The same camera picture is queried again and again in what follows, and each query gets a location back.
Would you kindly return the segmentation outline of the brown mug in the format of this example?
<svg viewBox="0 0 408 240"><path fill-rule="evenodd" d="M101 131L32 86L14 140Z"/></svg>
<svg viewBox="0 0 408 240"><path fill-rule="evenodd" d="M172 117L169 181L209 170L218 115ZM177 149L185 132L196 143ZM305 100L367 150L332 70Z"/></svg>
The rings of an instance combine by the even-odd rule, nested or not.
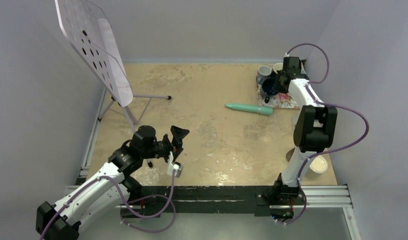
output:
<svg viewBox="0 0 408 240"><path fill-rule="evenodd" d="M292 149L290 149L287 153L286 153L286 156L285 156L285 158L286 158L286 161L287 162L290 162L290 160L291 160L291 158L292 158L292 155L293 155L293 153L294 153L294 148L292 148Z"/></svg>

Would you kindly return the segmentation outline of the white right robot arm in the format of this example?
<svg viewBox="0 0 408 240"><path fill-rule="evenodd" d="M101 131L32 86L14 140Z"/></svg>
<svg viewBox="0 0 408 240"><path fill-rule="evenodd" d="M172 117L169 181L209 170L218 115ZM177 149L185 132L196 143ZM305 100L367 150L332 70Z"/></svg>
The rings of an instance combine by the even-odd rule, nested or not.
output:
<svg viewBox="0 0 408 240"><path fill-rule="evenodd" d="M338 111L324 106L311 87L309 78L301 72L301 60L295 56L283 58L277 72L275 90L291 95L300 112L294 126L294 151L286 169L279 174L272 190L273 199L283 204L301 194L300 186L315 155L333 143Z"/></svg>

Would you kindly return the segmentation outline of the grey mug with lettering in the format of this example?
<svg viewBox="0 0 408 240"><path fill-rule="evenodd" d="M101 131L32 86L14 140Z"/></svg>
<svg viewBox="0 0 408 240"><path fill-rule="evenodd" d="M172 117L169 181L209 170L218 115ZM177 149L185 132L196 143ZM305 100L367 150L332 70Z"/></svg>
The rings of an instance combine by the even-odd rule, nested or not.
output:
<svg viewBox="0 0 408 240"><path fill-rule="evenodd" d="M268 65L261 65L258 67L256 75L256 83L262 85L263 82L272 74L272 68Z"/></svg>

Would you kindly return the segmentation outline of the dark blue mug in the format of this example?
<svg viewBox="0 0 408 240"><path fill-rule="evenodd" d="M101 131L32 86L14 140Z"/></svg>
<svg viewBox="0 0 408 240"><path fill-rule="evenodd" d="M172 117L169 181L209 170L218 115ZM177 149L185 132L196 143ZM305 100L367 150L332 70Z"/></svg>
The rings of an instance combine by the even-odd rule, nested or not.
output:
<svg viewBox="0 0 408 240"><path fill-rule="evenodd" d="M260 95L266 104L268 104L270 99L278 93L275 89L275 82L275 78L267 78L261 85Z"/></svg>

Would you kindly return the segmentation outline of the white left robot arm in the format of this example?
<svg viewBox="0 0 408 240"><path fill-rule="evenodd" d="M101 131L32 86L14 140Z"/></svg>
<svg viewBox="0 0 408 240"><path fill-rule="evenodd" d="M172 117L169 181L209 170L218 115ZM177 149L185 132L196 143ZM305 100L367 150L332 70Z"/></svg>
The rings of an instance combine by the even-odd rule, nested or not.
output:
<svg viewBox="0 0 408 240"><path fill-rule="evenodd" d="M108 161L90 179L72 191L68 196L53 204L45 201L36 211L35 230L42 240L76 240L80 228L92 220L105 207L113 208L123 204L134 216L152 219L161 215L168 206L176 210L172 197L174 183L171 183L166 203L160 211L152 215L136 212L131 205L147 199L142 196L141 184L131 174L142 167L145 160L163 158L168 165L167 173L172 179L178 178L183 165L176 160L183 151L183 139L190 133L188 129L171 126L172 139L165 134L157 140L152 126L142 125L115 150Z"/></svg>

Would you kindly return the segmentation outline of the black mug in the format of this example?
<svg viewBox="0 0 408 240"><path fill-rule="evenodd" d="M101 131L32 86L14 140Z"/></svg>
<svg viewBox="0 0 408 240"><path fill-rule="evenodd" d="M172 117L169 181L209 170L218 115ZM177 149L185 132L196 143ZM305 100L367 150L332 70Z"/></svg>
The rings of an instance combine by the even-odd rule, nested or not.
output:
<svg viewBox="0 0 408 240"><path fill-rule="evenodd" d="M278 72L281 72L282 69L283 69L283 63L282 63L282 62L275 63L275 64L272 66L272 74L271 74L271 77L276 78L277 75L278 75Z"/></svg>

